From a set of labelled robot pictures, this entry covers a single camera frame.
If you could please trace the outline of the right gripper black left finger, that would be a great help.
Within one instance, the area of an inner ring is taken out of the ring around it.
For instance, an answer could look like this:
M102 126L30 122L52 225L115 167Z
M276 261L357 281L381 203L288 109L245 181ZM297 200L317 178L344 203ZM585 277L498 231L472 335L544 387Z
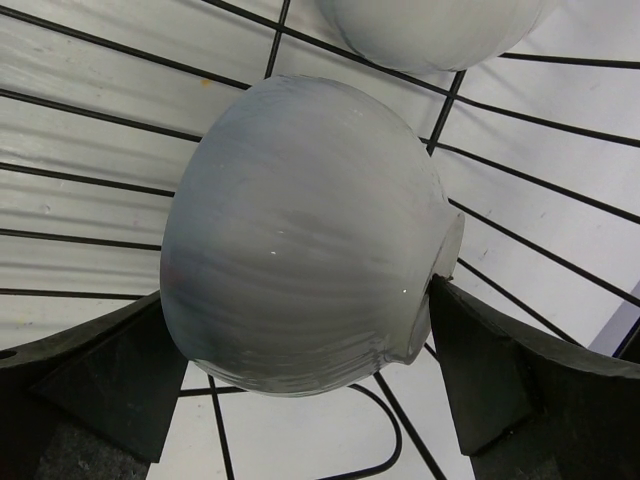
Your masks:
M2 478L146 478L186 366L158 294L2 350Z

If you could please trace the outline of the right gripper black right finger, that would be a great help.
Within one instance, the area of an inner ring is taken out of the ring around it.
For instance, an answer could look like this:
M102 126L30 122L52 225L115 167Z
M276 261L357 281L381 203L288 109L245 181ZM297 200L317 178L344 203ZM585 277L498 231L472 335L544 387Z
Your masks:
M639 366L548 335L434 277L438 361L478 479L636 479Z

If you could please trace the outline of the grey white bowl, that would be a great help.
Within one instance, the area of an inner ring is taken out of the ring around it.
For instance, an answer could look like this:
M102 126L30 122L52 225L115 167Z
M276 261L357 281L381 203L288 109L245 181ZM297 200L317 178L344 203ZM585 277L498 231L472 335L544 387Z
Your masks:
M457 72L495 58L558 7L538 0L318 1L357 55L412 75Z

